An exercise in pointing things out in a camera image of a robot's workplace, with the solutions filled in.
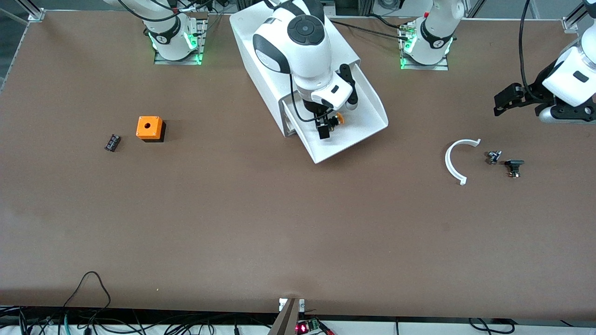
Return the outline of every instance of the orange box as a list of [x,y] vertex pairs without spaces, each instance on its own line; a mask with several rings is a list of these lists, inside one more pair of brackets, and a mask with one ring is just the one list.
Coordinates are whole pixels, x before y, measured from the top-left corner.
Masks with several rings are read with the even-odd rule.
[[136,125],[136,137],[145,142],[163,142],[166,123],[159,116],[141,116]]

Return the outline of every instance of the white semicircle piece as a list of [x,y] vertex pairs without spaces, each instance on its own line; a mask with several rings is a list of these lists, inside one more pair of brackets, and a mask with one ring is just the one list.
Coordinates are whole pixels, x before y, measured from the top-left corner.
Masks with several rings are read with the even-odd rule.
[[468,178],[466,178],[461,173],[457,172],[457,170],[453,167],[453,164],[451,163],[451,150],[453,150],[453,148],[456,145],[460,144],[467,144],[471,145],[472,147],[477,147],[480,144],[480,138],[478,139],[478,141],[474,141],[473,139],[461,139],[459,141],[455,141],[453,144],[451,144],[451,146],[447,149],[447,152],[445,153],[445,165],[447,165],[447,170],[449,170],[451,175],[460,180],[460,185],[465,185],[465,182]]

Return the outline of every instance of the black cable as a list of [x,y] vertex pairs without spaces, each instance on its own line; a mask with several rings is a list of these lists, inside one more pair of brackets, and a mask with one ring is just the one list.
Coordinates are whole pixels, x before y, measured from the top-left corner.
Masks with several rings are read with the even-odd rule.
[[530,91],[530,88],[527,84],[527,80],[526,80],[526,68],[524,66],[523,63],[523,25],[524,25],[524,21],[526,20],[526,13],[527,13],[527,8],[530,5],[530,0],[526,0],[526,4],[523,7],[523,12],[521,13],[521,19],[520,19],[520,34],[519,34],[519,40],[517,43],[517,47],[519,49],[519,53],[520,53],[520,71],[521,71],[521,82],[523,84],[524,89],[526,90],[526,92],[534,99],[537,100],[538,102],[541,102],[542,99],[537,98],[534,93],[532,93],[532,91]]
[[346,27],[350,27],[350,28],[354,28],[354,29],[358,29],[361,30],[363,32],[367,32],[367,33],[372,33],[372,34],[377,34],[377,35],[381,35],[381,36],[387,36],[387,37],[391,37],[391,38],[396,38],[396,39],[401,39],[403,41],[407,41],[408,38],[406,36],[398,36],[398,35],[391,35],[391,34],[387,34],[387,33],[381,33],[375,30],[370,30],[370,29],[366,29],[366,28],[362,28],[362,27],[358,27],[358,26],[353,26],[351,24],[348,23],[343,23],[343,22],[338,22],[338,21],[333,21],[330,20],[331,22],[335,23],[335,24],[341,24],[342,26],[346,26]]
[[270,325],[268,325],[268,324],[266,324],[266,323],[264,323],[264,322],[261,322],[261,321],[259,321],[259,320],[255,319],[255,318],[251,317],[250,315],[248,315],[248,314],[243,314],[243,315],[244,315],[245,317],[247,317],[247,318],[249,318],[249,319],[253,320],[253,321],[254,321],[254,322],[256,322],[256,323],[258,323],[258,324],[260,324],[260,325],[264,325],[265,327],[267,327],[267,328],[271,329],[271,326],[270,326]]
[[296,108],[296,100],[294,99],[294,80],[292,79],[292,75],[290,74],[290,95],[292,96],[292,105],[294,105],[294,111],[296,112],[296,116],[298,117],[298,119],[300,119],[300,121],[302,122],[313,122],[314,120],[318,120],[326,115],[329,115],[333,112],[332,110],[328,110],[326,111],[324,114],[320,115],[320,116],[315,116],[312,119],[302,119],[302,116],[300,116],[300,114],[298,113],[298,108]]
[[95,272],[95,271],[87,271],[83,277],[80,279],[79,285],[76,287],[76,289],[74,290],[74,292],[70,295],[70,297],[68,299],[66,299],[66,301],[64,302],[64,304],[62,305],[62,309],[60,311],[60,316],[58,317],[58,335],[60,335],[60,319],[62,317],[62,314],[64,312],[64,308],[66,307],[66,305],[68,305],[68,303],[75,297],[75,295],[79,292],[80,287],[83,285],[83,281],[85,280],[85,278],[87,277],[87,275],[89,274],[94,274],[97,277],[97,280],[100,282],[100,286],[101,289],[104,290],[105,295],[108,297],[108,302],[105,304],[104,307],[100,308],[99,310],[97,310],[93,316],[90,317],[89,321],[87,322],[87,328],[89,328],[89,326],[91,324],[93,324],[93,320],[95,319],[95,317],[97,316],[98,313],[100,313],[101,311],[103,311],[104,309],[108,308],[108,306],[110,306],[111,304],[111,296],[110,293],[108,292],[108,290],[105,288],[104,286],[104,282],[101,280],[100,275]]
[[[193,6],[194,4],[196,4],[196,3],[197,3],[197,2],[199,2],[199,1],[200,1],[200,0],[194,0],[194,1],[190,2],[188,5],[184,6],[184,7],[183,7],[183,9],[190,8],[191,6]],[[212,2],[212,1],[213,1],[213,0],[208,0],[206,3],[204,3],[204,4],[200,5],[199,7],[195,8],[195,9],[199,10],[200,8],[203,8],[203,7],[205,7],[207,4],[209,4],[209,3],[210,3],[210,2]],[[119,3],[120,3],[120,5],[122,5],[122,7],[124,7],[124,9],[126,9],[126,10],[127,10],[129,13],[131,13],[132,15],[134,15],[134,16],[136,16],[136,17],[140,18],[141,20],[148,21],[148,22],[162,22],[162,21],[169,20],[169,19],[171,19],[171,18],[173,18],[173,17],[176,17],[178,14],[180,14],[180,10],[178,10],[178,13],[174,13],[174,14],[172,14],[172,15],[168,16],[168,17],[164,17],[164,18],[146,18],[146,17],[140,16],[139,14],[135,13],[135,12],[134,12],[132,9],[130,9],[128,6],[126,6],[126,5],[124,4],[124,2],[122,2],[122,0],[118,0],[118,2],[119,2]]]
[[169,7],[169,6],[166,6],[166,5],[162,5],[157,0],[150,0],[150,1],[153,2],[154,4],[158,5],[159,7],[162,7],[164,9],[171,10],[172,12],[174,12],[174,10],[172,9],[172,7]]
[[[156,323],[154,323],[154,324],[148,325],[147,327],[143,327],[142,329],[139,329],[139,330],[137,330],[137,329],[133,328],[132,326],[130,326],[130,325],[129,325],[129,324],[127,324],[126,322],[123,322],[123,321],[121,321],[121,320],[117,320],[117,319],[109,319],[109,318],[96,318],[95,320],[96,320],[96,322],[97,322],[97,325],[98,325],[98,326],[100,326],[100,327],[101,327],[103,330],[105,330],[105,331],[107,331],[107,332],[109,332],[109,333],[112,333],[112,334],[119,334],[119,335],[127,335],[127,334],[135,334],[135,333],[139,333],[139,331],[141,331],[141,330],[148,330],[149,328],[153,328],[153,327],[155,327],[155,326],[157,326],[157,325],[163,324],[165,321],[172,320],[172,319],[175,319],[175,318],[179,318],[179,317],[186,317],[186,318],[184,318],[183,320],[181,320],[181,321],[180,321],[180,323],[183,323],[183,321],[186,321],[186,320],[188,320],[188,319],[189,319],[189,317],[197,317],[197,316],[202,316],[202,314],[198,314],[198,313],[192,313],[192,314],[174,315],[174,316],[172,316],[172,317],[167,317],[167,318],[165,318],[165,319],[163,319],[163,320],[161,320],[161,321],[159,321],[159,322],[156,322]],[[108,328],[106,328],[104,325],[102,325],[102,324],[100,323],[100,321],[117,321],[117,322],[119,322],[119,323],[121,323],[121,324],[123,324],[123,325],[128,325],[128,326],[129,326],[129,328],[131,328],[131,329],[134,329],[134,330],[132,330],[132,331],[119,331],[119,330],[111,330],[111,329],[108,329]]]
[[139,318],[138,318],[138,316],[136,315],[136,312],[135,312],[135,310],[134,310],[134,309],[132,310],[132,313],[133,313],[133,315],[135,316],[136,323],[138,323],[138,324],[139,324],[139,328],[142,330],[142,332],[143,332],[143,335],[147,335],[147,333],[146,333],[146,332],[145,332],[145,330],[143,329],[143,325],[142,325],[142,324],[141,324],[141,322],[139,321]]
[[[478,321],[480,321],[480,323],[484,326],[484,328],[480,328],[477,325],[474,324],[474,322],[472,322],[474,319],[478,319]],[[476,330],[480,330],[480,331],[485,331],[488,333],[488,335],[492,335],[492,333],[495,334],[503,334],[503,335],[507,335],[507,334],[511,334],[516,330],[516,326],[514,324],[511,324],[511,329],[508,331],[501,331],[501,330],[494,330],[488,327],[488,325],[486,324],[486,322],[484,320],[482,320],[481,318],[469,318],[468,322],[470,323],[470,326],[472,326],[474,329]]]
[[397,26],[397,25],[395,25],[395,24],[391,24],[391,23],[387,22],[387,20],[385,20],[385,19],[384,19],[382,16],[380,16],[380,15],[376,15],[376,14],[374,14],[374,13],[370,13],[370,14],[369,14],[369,15],[367,15],[367,16],[376,17],[376,18],[377,18],[377,19],[379,19],[381,22],[383,22],[383,24],[385,24],[386,26],[389,26],[389,27],[391,27],[391,28],[395,28],[395,29],[398,29],[398,30],[399,30],[399,26]]

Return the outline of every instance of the brown table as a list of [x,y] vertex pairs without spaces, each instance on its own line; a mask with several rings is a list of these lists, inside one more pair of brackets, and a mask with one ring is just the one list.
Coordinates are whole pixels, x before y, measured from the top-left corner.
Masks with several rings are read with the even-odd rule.
[[[389,31],[372,19],[351,20]],[[569,41],[526,23],[529,80]],[[31,24],[0,98],[0,302],[61,305],[98,271],[114,307],[596,320],[596,127],[492,114],[519,81],[515,21],[464,21],[448,72],[339,27],[389,127],[318,164],[283,138],[225,17],[202,66],[154,66],[127,13]],[[134,134],[167,121],[166,142]],[[116,153],[103,149],[123,136]],[[468,177],[459,186],[443,155]],[[524,159],[521,178],[483,153]],[[89,280],[73,305],[105,298]]]

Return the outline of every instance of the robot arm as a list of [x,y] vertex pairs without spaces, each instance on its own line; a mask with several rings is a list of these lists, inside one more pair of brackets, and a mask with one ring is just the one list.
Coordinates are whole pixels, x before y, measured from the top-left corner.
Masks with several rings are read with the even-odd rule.
[[514,107],[541,104],[536,115],[546,123],[596,122],[596,0],[583,0],[595,19],[580,38],[565,48],[558,59],[543,69],[530,92],[513,83],[495,96],[495,116]]
[[330,117],[331,112],[344,106],[354,109],[358,102],[349,66],[331,68],[325,30],[325,24],[331,23],[318,0],[289,0],[272,9],[253,35],[254,51],[269,70],[290,75],[306,109],[315,115],[309,120],[298,117],[315,121],[319,137],[328,138],[329,131],[342,122],[341,114]]
[[453,42],[455,28],[464,17],[462,0],[433,0],[428,16],[419,17],[414,26],[411,42],[403,51],[416,62],[432,65],[441,61]]
[[181,60],[197,48],[197,20],[168,9],[167,0],[104,0],[110,5],[122,6],[140,17],[147,27],[153,47],[167,60]]

